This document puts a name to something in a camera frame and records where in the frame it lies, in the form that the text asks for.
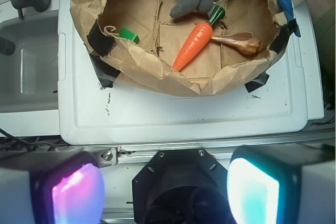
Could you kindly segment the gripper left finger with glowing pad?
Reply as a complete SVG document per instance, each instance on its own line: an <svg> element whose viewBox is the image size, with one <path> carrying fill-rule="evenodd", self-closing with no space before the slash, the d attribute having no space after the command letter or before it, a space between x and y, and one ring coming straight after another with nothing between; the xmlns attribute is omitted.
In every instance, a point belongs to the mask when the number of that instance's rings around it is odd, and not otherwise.
<svg viewBox="0 0 336 224"><path fill-rule="evenodd" d="M1 153L1 223L100 223L104 200L89 152Z"/></svg>

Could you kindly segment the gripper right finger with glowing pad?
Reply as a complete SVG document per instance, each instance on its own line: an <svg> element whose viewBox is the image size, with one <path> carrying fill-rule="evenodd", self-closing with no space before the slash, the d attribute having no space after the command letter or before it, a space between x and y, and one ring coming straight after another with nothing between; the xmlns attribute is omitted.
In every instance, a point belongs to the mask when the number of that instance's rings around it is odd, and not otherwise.
<svg viewBox="0 0 336 224"><path fill-rule="evenodd" d="M237 223L335 223L335 146L239 146L227 194Z"/></svg>

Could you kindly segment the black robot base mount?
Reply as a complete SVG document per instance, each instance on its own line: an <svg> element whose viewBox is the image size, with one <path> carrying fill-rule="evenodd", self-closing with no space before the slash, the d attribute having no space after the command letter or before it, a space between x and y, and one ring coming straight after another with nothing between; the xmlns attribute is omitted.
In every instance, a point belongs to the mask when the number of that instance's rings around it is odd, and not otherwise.
<svg viewBox="0 0 336 224"><path fill-rule="evenodd" d="M158 151L132 180L136 223L235 223L227 173L204 149Z"/></svg>

